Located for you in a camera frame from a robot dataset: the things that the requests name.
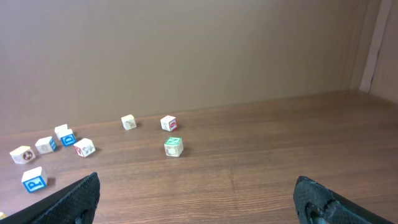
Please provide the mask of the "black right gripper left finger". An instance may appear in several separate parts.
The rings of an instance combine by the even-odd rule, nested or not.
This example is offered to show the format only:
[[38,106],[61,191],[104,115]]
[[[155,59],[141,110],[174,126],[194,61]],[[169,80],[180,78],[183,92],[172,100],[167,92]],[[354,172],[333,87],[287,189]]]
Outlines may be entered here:
[[100,200],[96,172],[1,220],[1,224],[92,224]]

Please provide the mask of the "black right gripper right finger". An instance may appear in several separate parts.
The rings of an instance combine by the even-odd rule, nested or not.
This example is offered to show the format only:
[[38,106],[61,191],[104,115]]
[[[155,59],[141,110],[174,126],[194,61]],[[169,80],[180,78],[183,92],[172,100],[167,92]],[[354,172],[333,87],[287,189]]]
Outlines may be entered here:
[[293,200],[301,224],[392,224],[306,176],[298,177]]

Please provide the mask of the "number four wooden block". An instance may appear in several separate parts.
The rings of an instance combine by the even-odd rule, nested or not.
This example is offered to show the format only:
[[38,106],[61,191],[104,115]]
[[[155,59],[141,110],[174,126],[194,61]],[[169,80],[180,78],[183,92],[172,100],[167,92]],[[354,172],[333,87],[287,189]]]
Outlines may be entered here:
[[3,212],[0,212],[0,220],[6,218],[6,215]]

